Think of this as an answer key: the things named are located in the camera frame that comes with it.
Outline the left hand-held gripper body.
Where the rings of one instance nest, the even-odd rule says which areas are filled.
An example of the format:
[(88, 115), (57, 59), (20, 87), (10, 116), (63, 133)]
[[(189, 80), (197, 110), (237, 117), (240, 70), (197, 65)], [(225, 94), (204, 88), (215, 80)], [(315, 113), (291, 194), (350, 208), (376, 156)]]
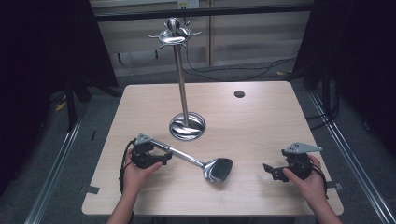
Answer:
[(164, 156), (150, 154), (154, 149), (151, 137), (140, 133), (134, 140), (133, 145), (131, 159), (138, 168), (146, 169), (157, 162), (164, 164)]

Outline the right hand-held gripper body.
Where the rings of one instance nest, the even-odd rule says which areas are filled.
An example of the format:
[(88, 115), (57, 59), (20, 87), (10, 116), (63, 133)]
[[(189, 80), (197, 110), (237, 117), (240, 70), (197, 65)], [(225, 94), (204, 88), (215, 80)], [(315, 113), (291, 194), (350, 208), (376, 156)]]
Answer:
[(286, 161), (289, 164), (288, 168), (300, 179), (307, 179), (313, 170), (313, 165), (308, 158), (308, 153), (320, 152), (322, 150), (322, 147), (294, 142), (285, 149), (282, 149), (281, 153), (286, 157)]

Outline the steel spatula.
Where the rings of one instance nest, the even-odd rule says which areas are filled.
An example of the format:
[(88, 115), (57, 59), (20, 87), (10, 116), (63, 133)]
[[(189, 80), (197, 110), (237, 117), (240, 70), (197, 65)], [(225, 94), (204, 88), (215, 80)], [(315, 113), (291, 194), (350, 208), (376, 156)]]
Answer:
[(203, 162), (158, 140), (151, 140), (151, 143), (155, 147), (158, 147), (167, 152), (171, 152), (173, 155), (176, 155), (181, 159), (189, 161), (192, 164), (200, 167), (203, 171), (204, 179), (210, 183), (224, 183), (228, 179), (230, 172), (233, 168), (233, 161), (231, 159), (215, 158), (211, 161)]

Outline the steel utensil rack stand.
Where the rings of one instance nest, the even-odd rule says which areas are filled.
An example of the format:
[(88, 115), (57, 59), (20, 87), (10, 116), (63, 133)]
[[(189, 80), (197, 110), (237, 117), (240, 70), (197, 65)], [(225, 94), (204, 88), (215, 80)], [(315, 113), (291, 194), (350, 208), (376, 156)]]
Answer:
[(164, 27), (164, 31), (158, 35), (151, 35), (150, 38), (157, 38), (159, 40), (161, 43), (159, 49), (172, 47), (174, 51), (182, 112), (171, 119), (169, 131), (170, 134), (180, 141), (192, 141), (199, 138), (205, 132), (206, 124), (201, 115), (188, 109), (181, 48), (186, 48), (190, 38), (200, 33), (193, 33), (188, 28), (188, 25), (182, 27), (177, 18), (170, 18), (164, 24)]

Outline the person's left hand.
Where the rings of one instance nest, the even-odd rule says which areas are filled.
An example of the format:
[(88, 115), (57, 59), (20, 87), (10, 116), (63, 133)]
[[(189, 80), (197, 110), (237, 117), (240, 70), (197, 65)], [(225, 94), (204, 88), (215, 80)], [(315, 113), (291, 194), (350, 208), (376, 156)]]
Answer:
[(146, 179), (154, 172), (156, 172), (158, 169), (160, 169), (163, 164), (161, 162), (156, 162), (155, 164), (151, 165), (149, 168), (146, 169), (141, 169), (138, 168), (133, 162), (132, 162), (132, 152), (133, 150), (129, 148), (126, 152), (126, 155), (124, 157), (125, 162), (122, 165), (122, 171), (123, 171), (123, 190), (122, 190), (122, 195), (123, 196), (137, 196), (139, 191), (142, 189), (144, 186), (144, 183), (146, 182)]

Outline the person's right hand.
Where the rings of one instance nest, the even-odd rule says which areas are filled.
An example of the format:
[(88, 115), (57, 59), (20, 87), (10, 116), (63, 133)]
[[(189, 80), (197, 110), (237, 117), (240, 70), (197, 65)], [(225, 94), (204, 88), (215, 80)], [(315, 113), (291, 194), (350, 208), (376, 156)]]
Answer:
[(318, 172), (312, 171), (306, 179), (299, 178), (288, 168), (283, 169), (283, 174), (297, 186), (310, 207), (327, 202), (323, 179)]

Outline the black curtain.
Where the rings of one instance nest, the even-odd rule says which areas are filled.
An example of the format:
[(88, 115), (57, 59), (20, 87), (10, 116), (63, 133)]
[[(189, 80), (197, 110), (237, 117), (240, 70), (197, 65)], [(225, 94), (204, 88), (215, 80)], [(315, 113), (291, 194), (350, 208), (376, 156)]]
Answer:
[(90, 0), (0, 0), (0, 196), (30, 155), (57, 91), (116, 87)]
[(313, 0), (293, 71), (327, 75), (396, 157), (396, 0)]

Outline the black horizontal bar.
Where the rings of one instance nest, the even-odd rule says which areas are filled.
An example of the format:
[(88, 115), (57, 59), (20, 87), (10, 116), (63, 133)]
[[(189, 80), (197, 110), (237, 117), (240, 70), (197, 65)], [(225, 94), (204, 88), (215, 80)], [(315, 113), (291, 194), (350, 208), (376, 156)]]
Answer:
[(149, 12), (134, 13), (106, 13), (96, 14), (92, 17), (93, 21), (138, 21), (163, 18), (184, 18), (184, 17), (204, 17), (204, 16), (223, 16), (223, 15), (241, 15), (241, 14), (261, 14), (261, 13), (284, 13), (284, 12), (302, 12), (314, 9), (313, 4), (297, 5), (275, 5), (260, 7), (213, 7), (200, 9), (175, 9)]

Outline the metal floor rail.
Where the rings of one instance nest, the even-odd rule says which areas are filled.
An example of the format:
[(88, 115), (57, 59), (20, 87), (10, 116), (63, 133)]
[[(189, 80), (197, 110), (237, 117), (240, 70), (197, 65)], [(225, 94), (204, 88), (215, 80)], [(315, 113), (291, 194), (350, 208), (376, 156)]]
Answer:
[(370, 177), (363, 169), (361, 163), (352, 152), (349, 143), (343, 136), (342, 132), (339, 130), (337, 124), (325, 113), (324, 105), (319, 96), (314, 91), (311, 91), (309, 95), (312, 103), (314, 104), (316, 110), (319, 113), (319, 116), (323, 120), (323, 124), (326, 126), (327, 130), (332, 136), (333, 141), (339, 148), (347, 165), (355, 176), (371, 206), (374, 208), (381, 223), (396, 224), (396, 216), (392, 214), (392, 212), (390, 211), (390, 207), (386, 203), (385, 199), (379, 193), (377, 187), (374, 185)]
[(67, 159), (70, 149), (72, 148), (75, 139), (78, 135), (78, 131), (81, 126), (81, 120), (79, 119), (72, 129), (67, 133), (62, 147), (57, 155), (55, 162), (53, 163), (49, 175), (39, 192), (39, 195), (35, 199), (35, 202), (24, 221), (24, 224), (40, 224), (42, 217), (47, 209), (50, 198), (56, 187), (57, 181), (63, 170), (64, 163)]

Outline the white wall socket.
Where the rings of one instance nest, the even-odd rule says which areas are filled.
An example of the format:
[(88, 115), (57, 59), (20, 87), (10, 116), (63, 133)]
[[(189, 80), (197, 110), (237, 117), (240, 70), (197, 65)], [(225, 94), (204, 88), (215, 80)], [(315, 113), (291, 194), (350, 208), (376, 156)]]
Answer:
[(196, 9), (200, 7), (199, 0), (177, 0), (177, 7), (179, 9)]

